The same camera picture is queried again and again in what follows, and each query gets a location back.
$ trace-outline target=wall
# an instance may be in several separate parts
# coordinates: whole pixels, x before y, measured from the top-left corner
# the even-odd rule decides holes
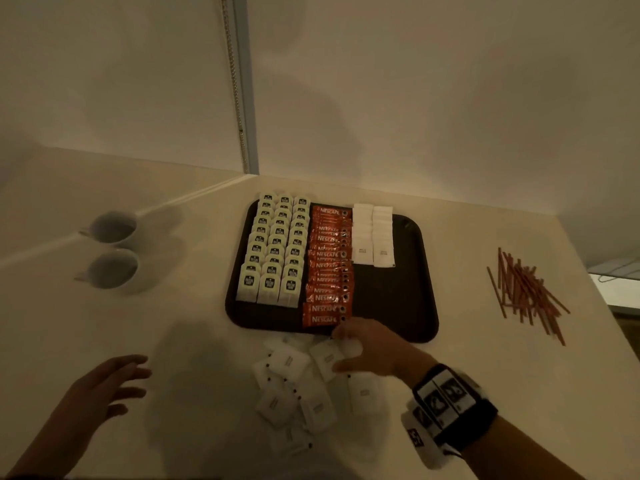
[[[0,0],[3,178],[36,145],[241,171],[219,3]]]
[[[248,0],[260,172],[640,247],[640,0]]]

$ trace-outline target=wrist strap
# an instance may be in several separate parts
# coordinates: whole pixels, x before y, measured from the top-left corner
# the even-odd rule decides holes
[[[425,428],[439,446],[448,444],[464,450],[489,430],[498,415],[487,398],[443,363],[428,371],[412,392],[433,423]]]

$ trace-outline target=black tray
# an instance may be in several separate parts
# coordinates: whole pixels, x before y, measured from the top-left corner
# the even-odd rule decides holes
[[[302,328],[304,285],[308,276],[306,256],[302,274],[303,288],[297,308],[236,301],[240,268],[244,263],[257,209],[256,200],[247,211],[225,300],[227,315],[233,323],[244,328],[329,335],[332,330],[329,326]],[[438,313],[422,234],[415,222],[397,214],[393,215],[393,233],[395,267],[353,265],[355,289],[352,313],[355,317],[375,318],[410,342],[425,343],[433,339],[438,332]]]

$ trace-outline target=white mug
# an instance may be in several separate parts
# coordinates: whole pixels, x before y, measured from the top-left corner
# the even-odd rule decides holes
[[[96,217],[89,227],[78,231],[103,244],[119,248],[132,248],[140,244],[140,222],[132,212],[112,210]]]
[[[75,277],[101,290],[130,293],[143,287],[140,258],[128,249],[114,249],[92,261],[86,271]]]

